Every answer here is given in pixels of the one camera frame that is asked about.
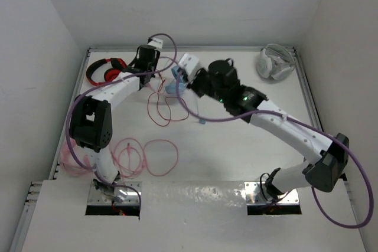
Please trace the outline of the blue pink cat-ear headphones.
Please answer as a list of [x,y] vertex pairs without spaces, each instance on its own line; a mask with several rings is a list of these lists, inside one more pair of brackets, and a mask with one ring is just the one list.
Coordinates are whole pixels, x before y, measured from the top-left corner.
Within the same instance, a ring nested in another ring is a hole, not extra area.
[[185,83],[184,83],[183,77],[178,76],[178,69],[179,68],[177,66],[171,68],[171,72],[174,79],[170,83],[168,83],[166,86],[164,85],[164,80],[161,79],[161,82],[158,85],[157,89],[153,89],[150,84],[148,84],[148,87],[152,91],[155,91],[161,94],[162,94],[162,88],[164,87],[166,94],[176,95],[177,93],[179,93],[180,95],[182,95],[185,92]]

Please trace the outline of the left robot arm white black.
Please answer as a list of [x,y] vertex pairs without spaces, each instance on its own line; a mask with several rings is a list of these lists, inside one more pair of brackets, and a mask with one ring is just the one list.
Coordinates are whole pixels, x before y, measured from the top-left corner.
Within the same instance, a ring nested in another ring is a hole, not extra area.
[[71,112],[69,136],[89,156],[89,166],[103,184],[113,184],[119,171],[109,143],[113,134],[112,111],[129,95],[139,91],[154,76],[162,45],[149,42],[136,49],[131,63],[121,58],[95,61],[86,71],[96,88],[78,98]]

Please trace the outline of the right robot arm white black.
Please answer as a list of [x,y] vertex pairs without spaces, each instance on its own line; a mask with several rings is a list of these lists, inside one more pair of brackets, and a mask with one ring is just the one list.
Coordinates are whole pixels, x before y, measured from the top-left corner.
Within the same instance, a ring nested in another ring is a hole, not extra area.
[[233,60],[216,60],[203,68],[197,57],[181,63],[184,80],[198,96],[209,96],[223,104],[232,116],[244,115],[243,120],[273,134],[303,155],[303,163],[290,168],[276,168],[263,184],[262,195],[267,200],[296,188],[313,186],[331,192],[348,162],[343,149],[349,139],[339,133],[331,139],[291,121],[284,111],[265,94],[240,83]]

